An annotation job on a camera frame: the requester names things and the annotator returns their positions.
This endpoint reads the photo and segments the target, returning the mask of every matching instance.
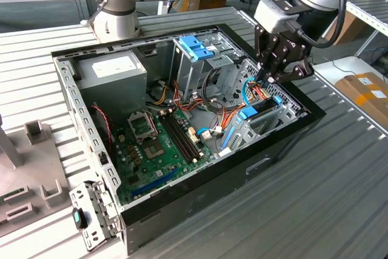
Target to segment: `blue latch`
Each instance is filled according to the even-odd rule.
[[[275,95],[275,97],[273,98],[273,100],[278,104],[282,104],[283,103],[283,99],[281,99],[281,97],[279,95]]]
[[[195,60],[202,60],[214,56],[214,53],[207,50],[203,42],[194,36],[183,36],[179,39],[182,46],[191,54]]]
[[[253,115],[257,115],[258,112],[252,106],[248,106],[244,109],[241,109],[239,115],[242,119],[250,118]]]

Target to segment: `green circuit board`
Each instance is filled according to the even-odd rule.
[[[187,129],[190,127],[190,124],[182,111],[175,111],[173,117],[179,122],[185,135],[188,136]],[[203,156],[195,163],[185,161],[178,147],[174,144],[173,139],[159,122],[158,117],[153,116],[152,120],[158,131],[158,137],[154,140],[144,140],[142,144],[136,143],[135,136],[129,125],[126,128],[120,128],[113,132],[116,141],[114,148],[115,167],[121,179],[121,185],[118,188],[117,194],[122,205],[186,175],[215,159],[209,148],[199,143],[193,145],[199,153],[203,153]],[[122,139],[120,141],[120,135],[124,136],[124,141]],[[148,157],[149,155],[157,155],[158,153],[162,154],[154,158]],[[136,190],[148,186],[159,178],[166,178],[168,180],[160,184],[158,183],[155,187],[140,195],[134,195]]]

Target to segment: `orange wire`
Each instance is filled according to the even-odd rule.
[[[230,120],[232,119],[233,115],[235,115],[235,113],[236,113],[239,109],[242,109],[244,106],[245,106],[245,104],[240,104],[234,111],[232,111],[232,112],[228,115],[228,117],[227,117],[227,119],[225,120],[224,124],[221,125],[222,129],[225,129],[225,128],[228,126],[228,124],[229,124]]]

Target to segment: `white connector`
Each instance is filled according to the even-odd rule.
[[[210,133],[210,131],[205,130],[203,133],[201,133],[201,137],[204,140],[208,140],[212,138],[212,134]]]
[[[216,126],[216,129],[214,130],[215,133],[221,133],[222,132],[222,127]]]

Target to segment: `motherboard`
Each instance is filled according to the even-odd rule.
[[[215,159],[206,145],[190,139],[191,125],[180,109],[164,115],[145,114],[157,135],[149,119],[135,116],[129,119],[128,127],[113,132],[113,156],[121,178],[117,193],[122,205]],[[139,137],[145,137],[144,133],[149,137],[142,140]]]

